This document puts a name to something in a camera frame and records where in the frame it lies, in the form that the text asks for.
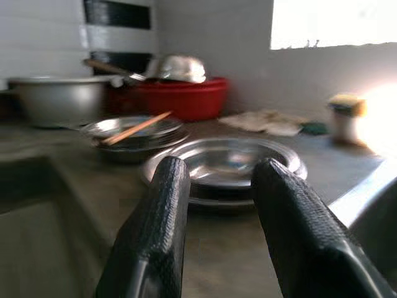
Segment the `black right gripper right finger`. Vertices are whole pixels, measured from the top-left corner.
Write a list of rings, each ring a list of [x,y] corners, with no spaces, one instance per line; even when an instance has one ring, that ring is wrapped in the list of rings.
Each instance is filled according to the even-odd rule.
[[[251,189],[284,297],[396,297],[304,179],[266,158],[254,167]]]

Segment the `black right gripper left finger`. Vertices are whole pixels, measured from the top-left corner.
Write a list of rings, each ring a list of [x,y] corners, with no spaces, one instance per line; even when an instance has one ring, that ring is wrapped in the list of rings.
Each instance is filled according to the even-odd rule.
[[[165,157],[118,231],[96,297],[181,296],[189,196],[186,163]]]

